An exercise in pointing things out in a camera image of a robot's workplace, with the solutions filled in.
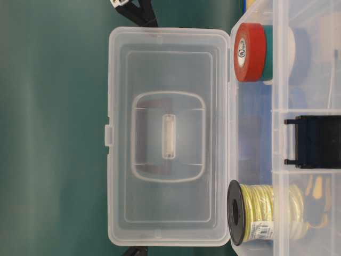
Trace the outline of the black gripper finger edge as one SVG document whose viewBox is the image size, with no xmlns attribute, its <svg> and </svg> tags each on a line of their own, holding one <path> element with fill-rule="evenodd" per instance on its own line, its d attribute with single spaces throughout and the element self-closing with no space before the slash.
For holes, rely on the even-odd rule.
<svg viewBox="0 0 341 256">
<path fill-rule="evenodd" d="M 123 256 L 148 256 L 148 247 L 131 246 L 123 253 Z"/>
</svg>

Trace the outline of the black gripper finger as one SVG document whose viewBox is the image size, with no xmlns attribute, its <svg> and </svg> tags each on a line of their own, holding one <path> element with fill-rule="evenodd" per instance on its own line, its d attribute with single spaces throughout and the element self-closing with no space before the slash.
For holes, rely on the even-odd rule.
<svg viewBox="0 0 341 256">
<path fill-rule="evenodd" d="M 140 27 L 158 27 L 151 0 L 138 0 L 136 6 L 131 0 L 110 0 L 115 10 Z"/>
</svg>

